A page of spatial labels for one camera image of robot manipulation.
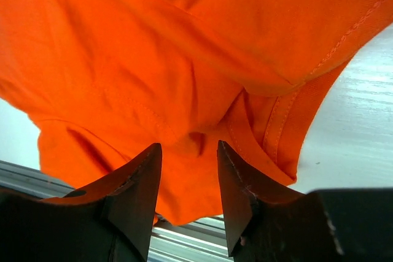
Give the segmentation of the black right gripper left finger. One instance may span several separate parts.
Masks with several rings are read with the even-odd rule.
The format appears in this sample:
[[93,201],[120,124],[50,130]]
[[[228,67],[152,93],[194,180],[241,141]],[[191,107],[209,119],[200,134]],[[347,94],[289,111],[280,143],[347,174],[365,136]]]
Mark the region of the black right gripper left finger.
[[146,261],[161,177],[152,144],[61,198],[1,190],[2,261]]

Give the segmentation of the orange t shirt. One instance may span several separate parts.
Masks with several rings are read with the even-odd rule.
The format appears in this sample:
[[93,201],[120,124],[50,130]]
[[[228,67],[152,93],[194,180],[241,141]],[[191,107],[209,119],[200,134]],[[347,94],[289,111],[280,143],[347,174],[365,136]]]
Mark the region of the orange t shirt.
[[156,206],[220,215],[217,143],[283,185],[392,0],[1,0],[1,98],[39,128],[42,172],[79,188],[162,146]]

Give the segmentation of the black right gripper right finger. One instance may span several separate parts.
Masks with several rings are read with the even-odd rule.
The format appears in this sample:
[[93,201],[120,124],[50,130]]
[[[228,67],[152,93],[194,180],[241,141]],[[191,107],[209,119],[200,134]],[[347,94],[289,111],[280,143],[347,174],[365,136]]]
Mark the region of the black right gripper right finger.
[[292,190],[220,141],[228,254],[235,261],[391,261],[392,189]]

